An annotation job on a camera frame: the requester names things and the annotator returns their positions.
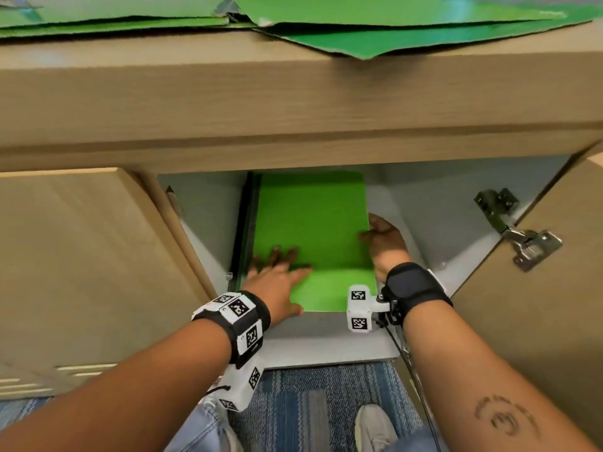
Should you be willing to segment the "person's right hand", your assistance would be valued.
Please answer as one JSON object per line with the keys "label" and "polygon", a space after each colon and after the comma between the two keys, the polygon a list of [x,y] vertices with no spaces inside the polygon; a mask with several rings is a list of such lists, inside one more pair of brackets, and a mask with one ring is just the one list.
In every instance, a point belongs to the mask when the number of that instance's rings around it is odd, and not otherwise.
{"label": "person's right hand", "polygon": [[392,269],[404,263],[411,263],[412,258],[400,231],[388,220],[369,213],[368,223],[369,230],[374,230],[378,235],[373,243],[365,244],[373,262],[376,279],[385,284]]}

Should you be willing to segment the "wooden cabinet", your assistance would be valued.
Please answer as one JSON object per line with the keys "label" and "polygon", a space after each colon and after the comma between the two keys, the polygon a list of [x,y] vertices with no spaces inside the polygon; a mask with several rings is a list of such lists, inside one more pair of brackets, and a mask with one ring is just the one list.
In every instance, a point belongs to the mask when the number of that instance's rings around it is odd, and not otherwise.
{"label": "wooden cabinet", "polygon": [[507,243],[477,193],[509,189],[521,229],[600,141],[603,19],[368,61],[245,30],[0,45],[0,173],[119,167],[148,193],[156,179],[209,299],[248,171],[362,171],[370,211],[406,226],[454,295]]}

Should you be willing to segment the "grey left shoe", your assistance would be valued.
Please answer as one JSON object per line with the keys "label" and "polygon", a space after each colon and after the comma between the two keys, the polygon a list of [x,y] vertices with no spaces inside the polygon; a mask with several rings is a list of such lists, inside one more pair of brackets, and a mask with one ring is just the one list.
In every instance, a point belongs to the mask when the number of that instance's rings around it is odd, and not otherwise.
{"label": "grey left shoe", "polygon": [[228,418],[221,421],[219,436],[220,452],[244,452],[244,448],[232,429]]}

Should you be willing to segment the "person's right forearm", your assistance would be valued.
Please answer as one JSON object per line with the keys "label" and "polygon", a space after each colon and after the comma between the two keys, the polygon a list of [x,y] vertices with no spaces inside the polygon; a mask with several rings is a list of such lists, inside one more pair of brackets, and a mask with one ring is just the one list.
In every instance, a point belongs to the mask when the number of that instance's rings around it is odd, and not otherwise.
{"label": "person's right forearm", "polygon": [[414,307],[403,331],[450,452],[600,452],[446,302]]}

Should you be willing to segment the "grey shoe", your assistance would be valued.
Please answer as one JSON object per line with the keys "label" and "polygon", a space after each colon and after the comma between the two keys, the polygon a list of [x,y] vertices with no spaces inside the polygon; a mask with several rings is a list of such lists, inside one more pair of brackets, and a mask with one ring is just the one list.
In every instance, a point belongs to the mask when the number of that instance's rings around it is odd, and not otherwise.
{"label": "grey shoe", "polygon": [[244,452],[244,448],[232,429],[228,418],[221,421],[219,436],[220,452]]}
{"label": "grey shoe", "polygon": [[359,408],[354,438],[357,452],[383,452],[398,440],[390,418],[377,404],[365,404]]}

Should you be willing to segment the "person's left hand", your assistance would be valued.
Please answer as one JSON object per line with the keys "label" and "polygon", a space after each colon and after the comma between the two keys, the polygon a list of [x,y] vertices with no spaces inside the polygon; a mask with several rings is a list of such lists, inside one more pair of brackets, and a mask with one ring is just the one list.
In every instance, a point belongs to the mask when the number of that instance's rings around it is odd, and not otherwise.
{"label": "person's left hand", "polygon": [[265,304],[269,313],[269,327],[278,326],[286,319],[301,316],[304,312],[300,304],[291,302],[288,273],[294,270],[298,248],[290,248],[282,252],[281,269],[270,268],[270,254],[267,259],[255,255],[252,258],[242,290],[258,297]]}

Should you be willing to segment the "person's left leg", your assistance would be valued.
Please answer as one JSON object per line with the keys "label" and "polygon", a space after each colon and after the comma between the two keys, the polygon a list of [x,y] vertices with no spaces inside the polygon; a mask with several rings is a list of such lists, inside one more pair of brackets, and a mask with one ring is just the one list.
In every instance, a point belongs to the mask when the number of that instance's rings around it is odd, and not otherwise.
{"label": "person's left leg", "polygon": [[227,412],[214,395],[198,403],[163,452],[230,452]]}

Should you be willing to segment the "green cardboard sheet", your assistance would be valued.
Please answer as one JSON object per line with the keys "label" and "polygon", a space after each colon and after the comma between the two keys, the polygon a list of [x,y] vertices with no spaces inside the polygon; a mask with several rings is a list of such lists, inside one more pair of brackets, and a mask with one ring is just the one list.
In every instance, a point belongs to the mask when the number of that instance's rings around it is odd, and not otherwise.
{"label": "green cardboard sheet", "polygon": [[461,46],[540,34],[550,30],[589,23],[603,17],[603,5],[551,5],[566,18],[508,23],[481,23],[424,28],[315,29],[306,32],[258,29],[265,35],[359,60],[371,60],[389,52]]}
{"label": "green cardboard sheet", "polygon": [[149,17],[215,17],[223,0],[0,0],[0,28]]}
{"label": "green cardboard sheet", "polygon": [[260,27],[334,24],[411,27],[561,20],[564,11],[476,0],[233,0]]}
{"label": "green cardboard sheet", "polygon": [[38,23],[0,27],[0,40],[50,36],[92,35],[152,29],[241,29],[252,28],[252,22],[235,22],[226,17],[123,17],[120,19],[81,22]]}

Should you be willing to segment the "person's leg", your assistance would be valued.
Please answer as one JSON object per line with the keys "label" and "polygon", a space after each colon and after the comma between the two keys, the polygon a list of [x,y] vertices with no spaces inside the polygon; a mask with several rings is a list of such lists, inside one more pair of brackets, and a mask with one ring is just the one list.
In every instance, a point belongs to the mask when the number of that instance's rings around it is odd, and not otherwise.
{"label": "person's leg", "polygon": [[198,403],[163,452],[230,452],[227,412],[214,395]]}
{"label": "person's leg", "polygon": [[436,436],[428,426],[419,428],[406,437],[396,439],[380,452],[450,452],[440,429],[435,427]]}

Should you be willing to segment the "person's left forearm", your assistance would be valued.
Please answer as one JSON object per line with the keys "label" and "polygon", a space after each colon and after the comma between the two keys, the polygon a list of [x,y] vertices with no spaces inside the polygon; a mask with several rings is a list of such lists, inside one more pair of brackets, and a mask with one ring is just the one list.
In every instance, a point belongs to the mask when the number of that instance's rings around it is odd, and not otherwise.
{"label": "person's left forearm", "polygon": [[162,452],[231,357],[195,320],[0,433],[0,452]]}

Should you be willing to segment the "black board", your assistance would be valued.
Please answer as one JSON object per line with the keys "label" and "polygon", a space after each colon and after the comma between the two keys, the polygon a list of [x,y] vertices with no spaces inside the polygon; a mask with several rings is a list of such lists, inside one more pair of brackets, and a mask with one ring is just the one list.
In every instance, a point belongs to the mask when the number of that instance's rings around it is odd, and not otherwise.
{"label": "black board", "polygon": [[258,215],[262,175],[247,172],[242,187],[233,254],[231,258],[229,288],[237,290],[246,279],[253,258],[254,234]]}

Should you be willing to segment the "person's right leg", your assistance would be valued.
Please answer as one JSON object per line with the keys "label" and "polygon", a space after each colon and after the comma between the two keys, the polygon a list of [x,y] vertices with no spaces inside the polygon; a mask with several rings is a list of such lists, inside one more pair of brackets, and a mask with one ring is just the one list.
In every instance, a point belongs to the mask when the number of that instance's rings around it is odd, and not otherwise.
{"label": "person's right leg", "polygon": [[396,439],[380,452],[450,452],[440,429],[435,427],[436,436],[428,426],[419,428],[406,437]]}

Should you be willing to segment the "wooden cabinet door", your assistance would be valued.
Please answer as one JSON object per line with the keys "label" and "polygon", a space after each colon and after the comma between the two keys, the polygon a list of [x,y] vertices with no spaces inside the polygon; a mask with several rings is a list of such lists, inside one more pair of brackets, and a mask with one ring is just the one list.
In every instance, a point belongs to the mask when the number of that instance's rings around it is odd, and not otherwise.
{"label": "wooden cabinet door", "polygon": [[603,141],[519,220],[562,247],[529,272],[496,249],[453,296],[456,311],[603,449]]}
{"label": "wooden cabinet door", "polygon": [[0,173],[0,400],[72,390],[209,300],[151,185],[119,167]]}

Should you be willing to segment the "bright green board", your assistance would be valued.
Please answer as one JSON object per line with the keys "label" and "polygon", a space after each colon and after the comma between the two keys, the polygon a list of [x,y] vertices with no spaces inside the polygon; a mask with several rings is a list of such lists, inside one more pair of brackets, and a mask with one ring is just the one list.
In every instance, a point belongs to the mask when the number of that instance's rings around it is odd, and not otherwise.
{"label": "bright green board", "polygon": [[378,287],[367,246],[364,176],[358,171],[253,173],[254,226],[248,252],[266,258],[274,247],[297,248],[294,267],[312,266],[291,301],[308,312],[346,312],[349,288]]}

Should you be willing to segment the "grey right shoe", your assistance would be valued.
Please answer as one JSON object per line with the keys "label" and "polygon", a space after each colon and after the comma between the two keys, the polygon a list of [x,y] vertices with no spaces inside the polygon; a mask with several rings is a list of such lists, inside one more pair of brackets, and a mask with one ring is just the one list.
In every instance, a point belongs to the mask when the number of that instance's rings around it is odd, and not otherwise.
{"label": "grey right shoe", "polygon": [[359,408],[354,438],[357,452],[383,452],[398,440],[390,418],[377,404],[365,404]]}

